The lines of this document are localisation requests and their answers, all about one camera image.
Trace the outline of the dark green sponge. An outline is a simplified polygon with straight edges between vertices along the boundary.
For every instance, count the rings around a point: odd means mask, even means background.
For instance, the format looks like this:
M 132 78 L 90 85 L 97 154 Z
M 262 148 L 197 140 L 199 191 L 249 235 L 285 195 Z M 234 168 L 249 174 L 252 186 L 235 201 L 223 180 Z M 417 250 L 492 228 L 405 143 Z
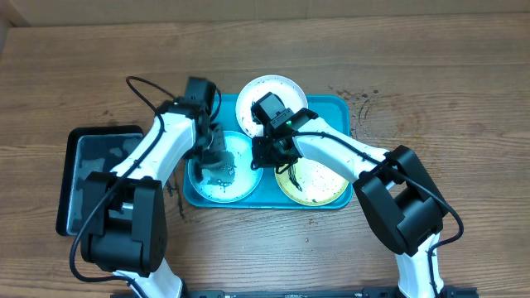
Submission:
M 217 151 L 194 160 L 193 176 L 198 183 L 206 180 L 209 185 L 231 185 L 235 179 L 235 158 L 231 152 Z

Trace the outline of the light blue plate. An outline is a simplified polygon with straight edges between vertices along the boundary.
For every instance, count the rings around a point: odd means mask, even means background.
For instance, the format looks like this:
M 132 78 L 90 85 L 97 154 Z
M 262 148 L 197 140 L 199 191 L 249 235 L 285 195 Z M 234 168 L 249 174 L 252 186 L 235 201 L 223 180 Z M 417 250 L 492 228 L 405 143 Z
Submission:
M 206 180 L 198 183 L 193 176 L 194 161 L 187 162 L 187 176 L 193 190 L 208 202 L 228 204 L 249 197 L 258 187 L 263 170 L 252 170 L 252 141 L 241 132 L 224 131 L 226 151 L 235 158 L 235 179 L 231 185 L 209 185 Z

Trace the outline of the white plate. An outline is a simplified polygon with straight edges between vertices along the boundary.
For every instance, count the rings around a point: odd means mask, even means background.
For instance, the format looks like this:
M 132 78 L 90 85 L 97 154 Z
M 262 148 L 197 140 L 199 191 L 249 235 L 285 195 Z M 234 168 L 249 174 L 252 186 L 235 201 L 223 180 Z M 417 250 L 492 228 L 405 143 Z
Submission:
M 277 95 L 286 108 L 297 112 L 308 108 L 305 93 L 301 87 L 287 77 L 269 74 L 253 79 L 247 83 L 238 95 L 235 115 L 242 131 L 249 137 L 261 137 L 263 125 L 253 120 L 251 107 L 267 93 Z

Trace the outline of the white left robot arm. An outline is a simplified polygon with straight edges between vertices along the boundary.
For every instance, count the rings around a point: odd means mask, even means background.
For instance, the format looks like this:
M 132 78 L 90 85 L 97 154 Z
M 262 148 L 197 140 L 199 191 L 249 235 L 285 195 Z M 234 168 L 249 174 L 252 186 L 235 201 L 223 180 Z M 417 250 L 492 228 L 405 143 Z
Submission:
M 165 259 L 164 187 L 182 159 L 205 168 L 223 162 L 224 134 L 214 122 L 221 104 L 216 85 L 190 77 L 181 96 L 153 107 L 152 128 L 109 172 L 90 173 L 82 226 L 69 255 L 80 281 L 125 281 L 136 297 L 180 297 L 185 286 Z

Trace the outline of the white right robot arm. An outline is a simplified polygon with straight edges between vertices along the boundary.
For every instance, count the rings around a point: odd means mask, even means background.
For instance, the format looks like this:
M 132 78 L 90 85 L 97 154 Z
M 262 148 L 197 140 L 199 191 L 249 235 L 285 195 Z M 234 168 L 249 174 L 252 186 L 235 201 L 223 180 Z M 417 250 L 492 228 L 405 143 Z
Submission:
M 417 154 L 405 146 L 371 147 L 334 129 L 308 108 L 292 112 L 273 93 L 250 108 L 263 126 L 254 137 L 252 169 L 282 173 L 305 158 L 352 184 L 377 239 L 396 256 L 402 297 L 449 297 L 437 250 L 460 239 L 464 224 Z

